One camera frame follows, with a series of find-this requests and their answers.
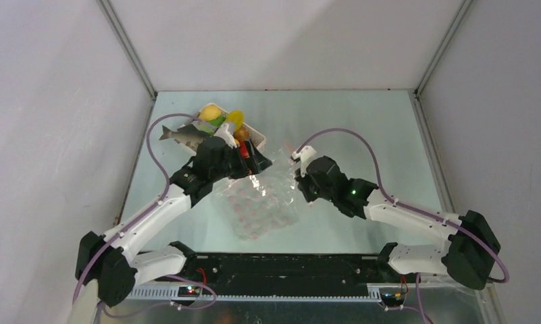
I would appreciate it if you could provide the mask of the clear zip top bag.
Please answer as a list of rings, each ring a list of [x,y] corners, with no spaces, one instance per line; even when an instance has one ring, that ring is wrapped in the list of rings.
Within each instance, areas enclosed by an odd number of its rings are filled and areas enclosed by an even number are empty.
[[[285,143],[268,153],[272,166],[259,175],[215,185],[213,203],[239,239],[256,240],[300,221],[291,153]]]

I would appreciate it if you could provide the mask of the yellow toy mango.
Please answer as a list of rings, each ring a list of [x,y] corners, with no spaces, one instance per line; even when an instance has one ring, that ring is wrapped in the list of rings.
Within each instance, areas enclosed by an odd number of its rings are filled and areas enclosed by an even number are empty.
[[[233,125],[234,129],[239,129],[244,123],[244,114],[240,110],[234,110],[227,114],[226,123]]]

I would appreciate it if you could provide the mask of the yellow toy lemon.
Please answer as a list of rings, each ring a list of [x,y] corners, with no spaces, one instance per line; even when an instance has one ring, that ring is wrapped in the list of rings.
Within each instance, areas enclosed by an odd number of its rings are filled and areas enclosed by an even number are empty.
[[[199,118],[206,122],[215,120],[223,115],[222,110],[214,104],[206,105],[199,113]]]

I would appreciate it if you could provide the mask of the grey toy fish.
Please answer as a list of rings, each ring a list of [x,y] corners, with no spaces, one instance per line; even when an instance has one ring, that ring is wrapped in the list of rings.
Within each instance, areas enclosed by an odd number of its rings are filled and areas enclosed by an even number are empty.
[[[196,149],[204,140],[211,137],[211,134],[198,130],[192,124],[182,126],[177,130],[171,130],[167,126],[162,125],[162,131],[163,134],[159,137],[159,140],[172,139],[192,149]]]

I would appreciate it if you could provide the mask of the green toy lettuce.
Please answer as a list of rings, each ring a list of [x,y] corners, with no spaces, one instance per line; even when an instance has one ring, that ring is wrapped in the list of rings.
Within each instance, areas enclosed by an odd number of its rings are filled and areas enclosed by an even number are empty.
[[[226,116],[220,115],[219,117],[209,120],[209,121],[200,121],[197,123],[196,127],[198,130],[206,132],[210,135],[214,134],[216,130],[225,122]]]

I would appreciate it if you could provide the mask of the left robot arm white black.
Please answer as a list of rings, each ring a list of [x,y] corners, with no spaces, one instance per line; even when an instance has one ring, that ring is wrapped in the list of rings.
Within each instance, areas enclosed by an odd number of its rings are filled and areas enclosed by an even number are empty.
[[[264,172],[272,161],[252,144],[248,157],[239,146],[220,137],[204,140],[195,156],[168,180],[166,189],[128,223],[121,223],[102,235],[85,234],[78,248],[76,279],[80,284],[97,281],[97,299],[113,307],[135,286],[175,275],[181,281],[195,277],[197,262],[184,253],[182,245],[169,244],[158,252],[142,253],[144,245],[168,223],[191,210],[223,179],[239,180]]]

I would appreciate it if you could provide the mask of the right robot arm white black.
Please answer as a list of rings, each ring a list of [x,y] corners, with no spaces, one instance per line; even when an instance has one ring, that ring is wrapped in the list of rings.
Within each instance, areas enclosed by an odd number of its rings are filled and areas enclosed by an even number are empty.
[[[303,163],[294,178],[308,203],[324,199],[347,217],[385,223],[429,240],[426,245],[387,243],[376,265],[383,281],[420,273],[449,276],[466,288],[482,290],[491,280],[500,243],[480,213],[439,213],[433,219],[419,207],[386,198],[373,182],[348,178],[327,156]]]

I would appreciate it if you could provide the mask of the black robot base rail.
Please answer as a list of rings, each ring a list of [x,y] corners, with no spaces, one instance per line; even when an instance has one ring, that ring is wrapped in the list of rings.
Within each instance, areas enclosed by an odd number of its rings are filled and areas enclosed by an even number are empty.
[[[195,252],[175,241],[186,262],[178,273],[216,294],[254,296],[366,296],[370,284],[412,286],[376,254],[272,254]]]

